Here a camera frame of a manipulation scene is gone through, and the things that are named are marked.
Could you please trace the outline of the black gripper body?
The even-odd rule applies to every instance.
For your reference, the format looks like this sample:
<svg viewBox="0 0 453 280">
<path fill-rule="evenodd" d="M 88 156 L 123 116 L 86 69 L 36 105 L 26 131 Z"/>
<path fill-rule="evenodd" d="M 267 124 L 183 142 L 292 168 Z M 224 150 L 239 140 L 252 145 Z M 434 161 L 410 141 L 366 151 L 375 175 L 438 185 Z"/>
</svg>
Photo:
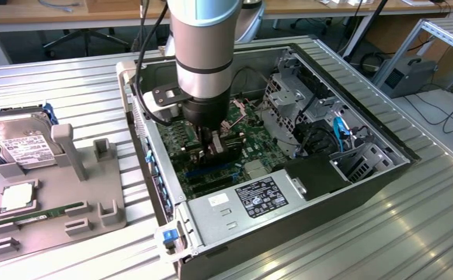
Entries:
<svg viewBox="0 0 453 280">
<path fill-rule="evenodd" d="M 228 99 L 188 100 L 183 103 L 186 119 L 199 127 L 219 130 L 228 115 Z"/>
</svg>

